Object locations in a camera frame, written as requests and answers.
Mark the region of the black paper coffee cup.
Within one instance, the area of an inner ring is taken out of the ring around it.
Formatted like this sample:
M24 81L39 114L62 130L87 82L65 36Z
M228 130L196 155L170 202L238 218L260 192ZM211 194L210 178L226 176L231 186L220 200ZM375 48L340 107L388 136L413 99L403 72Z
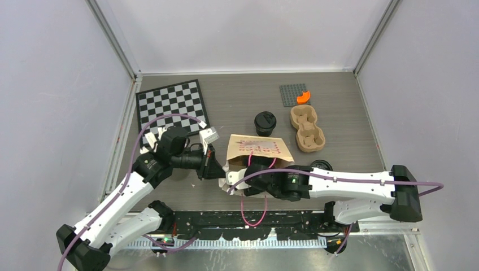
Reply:
M263 111L255 116L254 125L258 136L269 137L277 125L277 119L273 113Z

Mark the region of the black plastic cup lid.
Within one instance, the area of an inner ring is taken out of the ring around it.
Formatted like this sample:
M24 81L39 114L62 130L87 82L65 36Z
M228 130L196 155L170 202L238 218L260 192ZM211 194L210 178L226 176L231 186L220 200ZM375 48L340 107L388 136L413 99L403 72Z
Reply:
M276 127L277 119L273 113L269 111L263 111L255 116L254 124L257 129L271 130Z

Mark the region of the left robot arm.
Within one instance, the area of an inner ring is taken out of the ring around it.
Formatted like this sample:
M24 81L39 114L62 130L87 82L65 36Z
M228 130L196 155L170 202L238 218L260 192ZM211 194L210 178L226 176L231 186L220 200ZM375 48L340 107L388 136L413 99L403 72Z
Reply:
M195 170L200 180L224 178L212 143L218 139L215 128L199 132L197 149L187 144L183 127L160 128L145 135L150 149L138 156L117 188L83 220L74 226L62 225L56 237L63 257L77 270L103 270L114 254L140 236L157 231L168 233L175 214L165 203L155 200L125 222L120 220L174 169Z

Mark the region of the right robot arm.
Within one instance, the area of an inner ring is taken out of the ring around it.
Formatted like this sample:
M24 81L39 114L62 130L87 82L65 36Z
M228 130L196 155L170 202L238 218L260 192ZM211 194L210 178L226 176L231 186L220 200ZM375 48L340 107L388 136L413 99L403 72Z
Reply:
M322 222L338 231L355 221L388 215L400 222L423 220L416 179L404 165L376 173L335 172L317 167L292 165L269 169L252 165L238 183L254 193L266 192L276 199L333 198L325 204Z

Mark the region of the paper cakes gift bag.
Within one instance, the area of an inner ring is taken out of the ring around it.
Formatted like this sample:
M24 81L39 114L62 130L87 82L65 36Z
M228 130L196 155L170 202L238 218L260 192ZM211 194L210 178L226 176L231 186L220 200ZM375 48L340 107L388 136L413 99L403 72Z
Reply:
M251 169L255 172L256 170L262 171L265 169L285 168L293 163L293 156L284 140L281 138L233 134L229 139L227 160L223 166L223 170L227 175L229 171L236 172L244 168L246 168L246 171ZM219 188L223 191L225 191L224 185L226 175L225 178L220 178L218 180ZM253 196L245 196L243 192L234 195L241 197L240 213L246 227L253 228L260 225L266 215L268 199L270 199L272 195L267 192L262 192ZM260 218L247 218L245 216L243 200L246 197L264 199L264 211Z

